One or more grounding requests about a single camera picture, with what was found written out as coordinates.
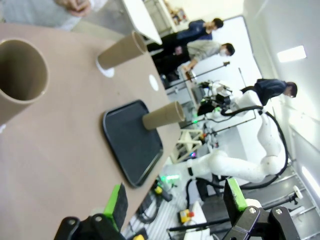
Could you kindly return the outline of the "person's left hand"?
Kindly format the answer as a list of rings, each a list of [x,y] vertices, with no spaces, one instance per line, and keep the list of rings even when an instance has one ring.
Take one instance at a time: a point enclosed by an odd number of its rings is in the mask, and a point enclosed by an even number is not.
[[[76,17],[84,17],[92,9],[90,0],[72,0],[69,12]]]

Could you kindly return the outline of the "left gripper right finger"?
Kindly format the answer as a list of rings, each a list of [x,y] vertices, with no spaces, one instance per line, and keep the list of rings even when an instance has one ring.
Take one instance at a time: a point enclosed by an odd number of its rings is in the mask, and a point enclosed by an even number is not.
[[[228,178],[224,185],[223,200],[231,228],[223,240],[300,240],[300,234],[289,210],[275,206],[264,210],[259,201],[246,199],[236,179]]]

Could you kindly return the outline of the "beige wooden stool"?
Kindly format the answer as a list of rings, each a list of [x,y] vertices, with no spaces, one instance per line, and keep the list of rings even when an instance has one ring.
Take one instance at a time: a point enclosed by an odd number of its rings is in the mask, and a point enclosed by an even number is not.
[[[181,129],[180,137],[170,154],[171,161],[177,164],[191,157],[191,154],[203,145],[200,140],[203,133],[201,129]]]

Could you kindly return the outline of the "tall tan paper cup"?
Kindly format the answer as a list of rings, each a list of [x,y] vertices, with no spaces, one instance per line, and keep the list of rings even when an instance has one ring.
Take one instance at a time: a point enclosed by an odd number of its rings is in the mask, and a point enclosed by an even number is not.
[[[49,82],[47,62],[32,43],[0,40],[0,126],[37,102]]]
[[[178,101],[174,101],[144,115],[142,123],[147,130],[153,130],[165,125],[183,122],[185,118],[182,105]]]
[[[147,51],[144,39],[136,32],[129,35],[104,50],[98,57],[97,62],[104,70],[114,68],[129,60],[143,55]]]

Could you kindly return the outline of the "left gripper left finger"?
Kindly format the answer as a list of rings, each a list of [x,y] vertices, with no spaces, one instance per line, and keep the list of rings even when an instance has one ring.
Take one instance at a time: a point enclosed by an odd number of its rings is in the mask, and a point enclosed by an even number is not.
[[[53,240],[126,240],[121,234],[128,210],[125,186],[114,186],[102,213],[80,220],[75,216],[65,217]]]

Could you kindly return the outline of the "white scalloped paper coaster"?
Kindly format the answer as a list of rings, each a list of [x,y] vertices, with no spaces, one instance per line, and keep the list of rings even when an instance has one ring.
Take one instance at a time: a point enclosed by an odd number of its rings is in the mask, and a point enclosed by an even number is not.
[[[100,65],[98,59],[95,60],[96,66],[98,68],[98,70],[107,78],[113,78],[115,75],[115,68],[111,67],[108,69],[104,69],[102,68],[102,66]]]
[[[159,90],[159,85],[158,85],[157,79],[152,74],[149,75],[149,83],[154,91],[157,92]]]

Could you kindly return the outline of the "person in navy top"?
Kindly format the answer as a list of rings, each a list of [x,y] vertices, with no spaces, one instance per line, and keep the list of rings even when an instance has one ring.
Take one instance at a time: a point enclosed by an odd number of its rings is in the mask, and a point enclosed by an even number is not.
[[[224,21],[214,18],[212,21],[205,22],[202,19],[191,21],[188,29],[179,31],[176,38],[179,41],[192,42],[196,40],[212,40],[212,32],[222,28]]]

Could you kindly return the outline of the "person in white jacket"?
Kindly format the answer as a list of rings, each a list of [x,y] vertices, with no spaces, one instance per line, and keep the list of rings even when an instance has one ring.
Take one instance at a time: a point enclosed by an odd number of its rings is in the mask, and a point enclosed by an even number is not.
[[[109,0],[89,1],[91,11],[88,14],[98,12]],[[0,0],[0,19],[5,23],[71,31],[83,17],[72,15],[64,7],[57,5],[54,0]]]

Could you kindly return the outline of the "yellow emergency stop box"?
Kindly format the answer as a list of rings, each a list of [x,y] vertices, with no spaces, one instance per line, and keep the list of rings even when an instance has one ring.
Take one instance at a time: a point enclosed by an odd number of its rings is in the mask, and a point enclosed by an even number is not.
[[[181,224],[190,221],[194,216],[195,213],[189,209],[185,209],[177,213],[178,222]]]

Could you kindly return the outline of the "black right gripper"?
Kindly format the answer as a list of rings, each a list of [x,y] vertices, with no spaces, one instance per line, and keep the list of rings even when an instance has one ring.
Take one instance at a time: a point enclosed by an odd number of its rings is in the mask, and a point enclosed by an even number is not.
[[[217,94],[215,96],[215,102],[217,106],[221,109],[228,110],[230,108],[231,98],[230,96],[223,96],[221,94]]]

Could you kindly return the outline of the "rectangular ceiling light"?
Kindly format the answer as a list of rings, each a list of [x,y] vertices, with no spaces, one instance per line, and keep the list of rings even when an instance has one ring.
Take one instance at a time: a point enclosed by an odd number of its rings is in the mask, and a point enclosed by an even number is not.
[[[306,55],[304,46],[299,45],[299,46],[278,52],[277,57],[281,63],[286,63],[286,62],[305,59],[307,55]]]

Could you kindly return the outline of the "person's right hand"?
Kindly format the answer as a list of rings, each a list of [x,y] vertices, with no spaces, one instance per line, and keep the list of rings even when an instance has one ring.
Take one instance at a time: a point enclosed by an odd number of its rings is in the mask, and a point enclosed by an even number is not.
[[[77,0],[54,0],[54,2],[69,12],[78,12],[80,10]]]

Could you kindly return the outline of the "white side table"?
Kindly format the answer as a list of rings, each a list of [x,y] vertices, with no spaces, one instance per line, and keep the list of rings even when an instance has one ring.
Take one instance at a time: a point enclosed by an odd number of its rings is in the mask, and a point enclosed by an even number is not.
[[[134,29],[149,40],[163,42],[143,0],[121,0]]]

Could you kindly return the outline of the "person in dark hoodie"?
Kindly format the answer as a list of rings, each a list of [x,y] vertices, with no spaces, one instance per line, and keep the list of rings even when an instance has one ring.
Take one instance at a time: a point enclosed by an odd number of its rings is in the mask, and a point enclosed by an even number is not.
[[[254,91],[261,104],[265,106],[268,101],[281,94],[295,98],[297,96],[298,87],[294,82],[286,82],[279,79],[261,78],[254,85],[247,86],[240,90],[243,94],[247,91]]]

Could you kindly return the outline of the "black plastic serving tray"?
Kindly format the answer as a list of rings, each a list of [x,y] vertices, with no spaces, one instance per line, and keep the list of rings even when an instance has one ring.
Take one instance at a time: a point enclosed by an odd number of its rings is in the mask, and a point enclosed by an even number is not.
[[[103,114],[102,128],[115,160],[133,188],[141,187],[163,155],[158,131],[147,130],[142,117],[149,110],[135,100]]]

